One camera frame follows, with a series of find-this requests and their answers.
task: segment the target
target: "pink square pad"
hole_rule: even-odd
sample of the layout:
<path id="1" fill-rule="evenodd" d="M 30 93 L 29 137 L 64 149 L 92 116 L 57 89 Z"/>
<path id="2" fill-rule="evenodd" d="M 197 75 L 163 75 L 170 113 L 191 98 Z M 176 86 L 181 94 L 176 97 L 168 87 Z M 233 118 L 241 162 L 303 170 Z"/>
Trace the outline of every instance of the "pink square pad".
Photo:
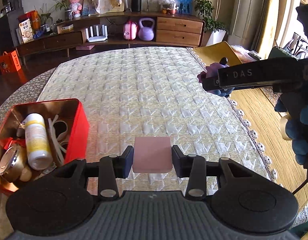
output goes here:
<path id="1" fill-rule="evenodd" d="M 135 137 L 133 172 L 168 173 L 172 167 L 170 137 Z"/>

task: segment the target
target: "mattress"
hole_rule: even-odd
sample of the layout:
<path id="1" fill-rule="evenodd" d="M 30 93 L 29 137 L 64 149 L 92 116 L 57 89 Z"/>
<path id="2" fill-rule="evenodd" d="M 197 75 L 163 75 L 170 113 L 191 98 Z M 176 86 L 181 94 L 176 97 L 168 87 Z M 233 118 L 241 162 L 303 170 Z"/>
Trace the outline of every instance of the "mattress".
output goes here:
<path id="1" fill-rule="evenodd" d="M 197 81 L 202 71 L 186 48 L 145 47 L 112 50 L 65 62 L 56 69 L 38 100 L 78 98 L 90 123 L 86 159 L 120 155 L 135 137 L 168 136 L 184 154 L 207 161 L 231 158 L 270 179 L 268 159 L 255 133 L 242 121 L 235 102 L 206 93 Z M 181 190 L 188 179 L 174 170 L 164 174 L 134 173 L 117 179 L 123 190 Z M 206 180 L 208 194 L 217 190 Z M 97 180 L 88 190 L 97 194 Z"/>

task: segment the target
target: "orange gift bag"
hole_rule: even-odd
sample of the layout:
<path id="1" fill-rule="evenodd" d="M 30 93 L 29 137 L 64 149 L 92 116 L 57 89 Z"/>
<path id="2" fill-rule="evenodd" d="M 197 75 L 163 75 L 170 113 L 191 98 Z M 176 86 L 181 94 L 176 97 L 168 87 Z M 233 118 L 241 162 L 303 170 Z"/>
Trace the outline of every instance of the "orange gift bag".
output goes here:
<path id="1" fill-rule="evenodd" d="M 0 56 L 0 70 L 2 74 L 16 72 L 21 69 L 17 52 L 14 50 L 10 53 L 6 51 Z"/>

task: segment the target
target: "wooden drawer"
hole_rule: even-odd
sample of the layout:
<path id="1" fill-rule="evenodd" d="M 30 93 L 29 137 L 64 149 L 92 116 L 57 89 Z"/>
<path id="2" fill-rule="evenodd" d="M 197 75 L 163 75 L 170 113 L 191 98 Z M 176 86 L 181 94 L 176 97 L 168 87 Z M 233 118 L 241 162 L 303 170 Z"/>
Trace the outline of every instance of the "wooden drawer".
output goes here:
<path id="1" fill-rule="evenodd" d="M 179 32 L 201 34 L 202 28 L 203 28 L 202 22 L 176 19 L 176 18 L 157 17 L 157 29 L 158 30 L 179 31 Z"/>
<path id="2" fill-rule="evenodd" d="M 83 43 L 83 36 L 81 32 L 71 32 L 51 36 L 44 39 L 45 49 L 57 49 L 62 47 L 75 47 Z"/>
<path id="3" fill-rule="evenodd" d="M 33 54 L 44 49 L 44 43 L 42 40 L 29 41 L 27 43 L 20 44 L 19 46 L 17 46 L 19 56 Z"/>
<path id="4" fill-rule="evenodd" d="M 199 45 L 200 34 L 156 30 L 156 41 L 178 44 Z"/>

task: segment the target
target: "green plant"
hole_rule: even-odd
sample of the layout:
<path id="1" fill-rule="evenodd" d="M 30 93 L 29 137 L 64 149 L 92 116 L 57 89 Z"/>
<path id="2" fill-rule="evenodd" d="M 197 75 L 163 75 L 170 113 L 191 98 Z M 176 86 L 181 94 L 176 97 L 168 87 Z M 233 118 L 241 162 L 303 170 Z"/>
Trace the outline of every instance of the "green plant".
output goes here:
<path id="1" fill-rule="evenodd" d="M 217 21 L 217 16 L 219 12 L 219 0 L 217 0 L 217 10 L 215 12 L 215 19 L 212 17 L 213 10 L 215 9 L 212 2 L 209 0 L 195 0 L 196 5 L 194 7 L 195 11 L 198 11 L 198 15 L 202 17 L 205 22 L 204 32 L 211 31 L 216 32 L 218 30 L 225 30 L 228 32 L 226 26 L 222 22 Z"/>
<path id="2" fill-rule="evenodd" d="M 60 1 L 53 0 L 53 1 L 56 2 L 56 4 L 55 4 L 56 10 L 57 9 L 61 10 L 62 8 L 64 8 L 65 10 L 69 9 L 69 5 L 70 5 L 69 0 L 60 0 Z"/>
<path id="3" fill-rule="evenodd" d="M 39 13 L 39 11 L 35 10 L 38 12 L 38 17 L 41 21 L 41 25 L 45 25 L 48 19 L 51 19 L 52 23 L 53 23 L 53 18 L 51 17 L 51 10 L 53 7 L 51 7 L 49 10 L 47 10 L 47 3 L 43 3 L 43 9 L 40 8 L 41 13 Z"/>

